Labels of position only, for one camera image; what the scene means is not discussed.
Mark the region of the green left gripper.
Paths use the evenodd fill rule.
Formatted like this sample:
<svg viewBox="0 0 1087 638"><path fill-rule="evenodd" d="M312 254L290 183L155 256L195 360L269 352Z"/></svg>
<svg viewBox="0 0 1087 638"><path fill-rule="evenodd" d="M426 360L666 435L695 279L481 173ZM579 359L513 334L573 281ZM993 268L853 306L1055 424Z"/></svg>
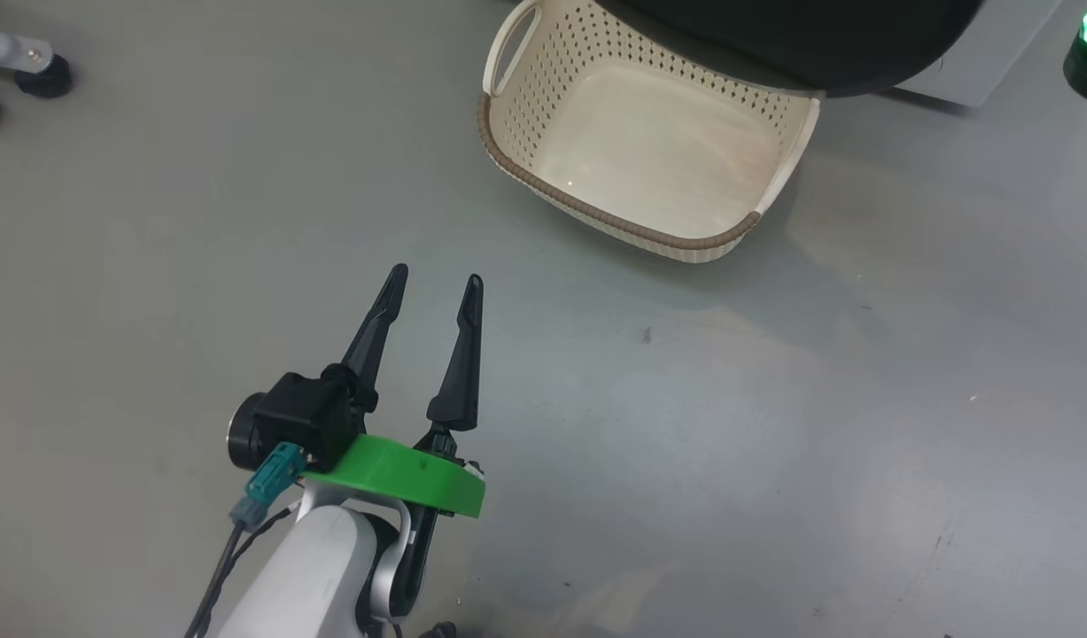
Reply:
<svg viewBox="0 0 1087 638"><path fill-rule="evenodd" d="M391 268L340 360L357 376L350 404L362 413L376 411L378 404L376 381L384 345L404 301L407 278L405 263ZM478 427L483 310L484 282L482 276L473 274L455 318L458 336L453 355L440 391L427 408L427 420L441 424L448 431L474 431ZM318 439L317 443L307 445L315 461L307 472L305 512L325 501L342 503L358 492L393 498L455 516L482 516L486 481L482 472L466 463L357 431L351 424L322 425Z"/></svg>

